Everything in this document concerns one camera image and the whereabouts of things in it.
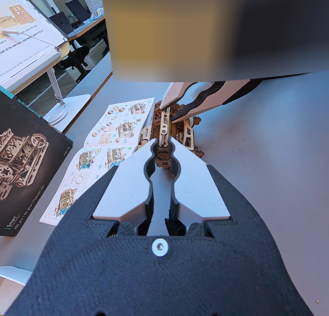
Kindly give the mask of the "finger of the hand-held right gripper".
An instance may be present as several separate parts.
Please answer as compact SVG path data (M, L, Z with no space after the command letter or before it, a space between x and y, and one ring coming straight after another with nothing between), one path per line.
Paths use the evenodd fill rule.
M165 111L183 98L186 91L198 82L172 82L166 90L159 108Z
M193 102L185 105L172 116L171 121L176 123L216 108L249 82L250 80L217 81L207 90L201 91Z

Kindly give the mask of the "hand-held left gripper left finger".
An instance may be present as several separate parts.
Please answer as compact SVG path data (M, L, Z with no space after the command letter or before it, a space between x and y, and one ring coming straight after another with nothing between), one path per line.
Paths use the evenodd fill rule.
M158 156L158 139L154 138L120 163L98 203L95 219L129 222L137 234L147 234L154 212L153 184Z

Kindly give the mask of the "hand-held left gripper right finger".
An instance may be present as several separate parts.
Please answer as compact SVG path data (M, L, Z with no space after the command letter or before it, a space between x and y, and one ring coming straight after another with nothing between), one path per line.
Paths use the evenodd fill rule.
M167 230L185 232L193 223L225 221L231 217L209 169L174 138L169 138L171 201Z

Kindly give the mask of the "wooden submarine model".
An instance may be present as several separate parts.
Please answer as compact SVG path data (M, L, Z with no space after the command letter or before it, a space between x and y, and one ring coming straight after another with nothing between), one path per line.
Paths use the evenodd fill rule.
M161 124L161 114L162 114L162 111L159 108L160 104L161 101L154 104L150 125L142 129L138 141L138 147L136 148L136 150L140 149L142 146L144 146L153 138L158 138L158 142L159 142L159 133L160 133L159 129ZM170 121L172 116L174 116L183 107L184 104L179 105L178 103L170 107ZM201 119L196 116L176 123L173 123L171 121L170 137L176 139L178 142L184 145L187 149L189 149L199 158L202 158L202 156L204 156L204 153L202 151L199 151L198 147L195 146L194 131L193 131L194 125L198 125L200 121ZM168 148L169 147L162 148L159 146L158 156L155 159L156 165L158 167L162 167L163 169L169 169L171 167L171 156L169 154Z

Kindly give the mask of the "perforated wooden strip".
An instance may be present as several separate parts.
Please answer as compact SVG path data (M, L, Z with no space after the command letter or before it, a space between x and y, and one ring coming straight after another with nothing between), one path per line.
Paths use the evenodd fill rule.
M162 111L159 131L159 146L167 148L168 138L171 134L170 107Z

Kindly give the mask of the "black model kit box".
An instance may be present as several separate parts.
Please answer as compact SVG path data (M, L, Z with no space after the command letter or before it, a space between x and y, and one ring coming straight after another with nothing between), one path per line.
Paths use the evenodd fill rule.
M0 93L0 235L14 237L73 142L16 97Z

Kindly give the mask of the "illustrated instruction booklet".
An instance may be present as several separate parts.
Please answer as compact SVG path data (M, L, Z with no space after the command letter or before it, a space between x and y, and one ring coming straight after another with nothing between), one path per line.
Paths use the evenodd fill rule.
M109 105L73 157L41 223L56 226L73 203L136 149L154 98Z

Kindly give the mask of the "white document stand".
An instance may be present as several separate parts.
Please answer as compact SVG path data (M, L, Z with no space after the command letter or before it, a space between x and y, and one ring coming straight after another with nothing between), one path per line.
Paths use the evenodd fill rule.
M63 98L55 77L55 71L52 67L47 70L47 75L54 90L57 103L43 118L58 131L63 132L83 106L90 100L91 95Z

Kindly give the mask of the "background wooden desk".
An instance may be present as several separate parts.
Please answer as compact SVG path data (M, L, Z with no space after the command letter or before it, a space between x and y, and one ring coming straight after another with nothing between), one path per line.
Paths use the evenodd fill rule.
M100 36L106 44L106 48L102 52L102 58L104 58L106 54L109 52L109 41L108 41L108 33L107 33L107 27L105 22L105 15L102 15L100 18L92 22L85 23L82 26L74 29L71 33L68 34L68 42L70 44L70 47L72 46L75 50L76 48L74 46L74 41L77 38L83 37L83 39L89 45L90 42L97 36ZM79 83L83 78L87 76L90 70L86 71L85 68L81 65L81 63L78 62L75 56L72 57L72 60L74 67L76 67L80 72L80 76L76 80L76 82Z

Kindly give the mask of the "black laptop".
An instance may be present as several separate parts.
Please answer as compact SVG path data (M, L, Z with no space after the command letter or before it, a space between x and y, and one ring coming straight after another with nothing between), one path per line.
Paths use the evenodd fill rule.
M74 28L70 24L68 18L65 16L63 11L54 14L53 16L49 17L49 19L65 34L70 34L74 31Z

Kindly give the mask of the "laminated instruction board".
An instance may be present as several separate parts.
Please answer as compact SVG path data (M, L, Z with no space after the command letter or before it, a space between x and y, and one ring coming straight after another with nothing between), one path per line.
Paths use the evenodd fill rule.
M0 84L13 94L68 53L68 36L47 14L41 0L0 0Z

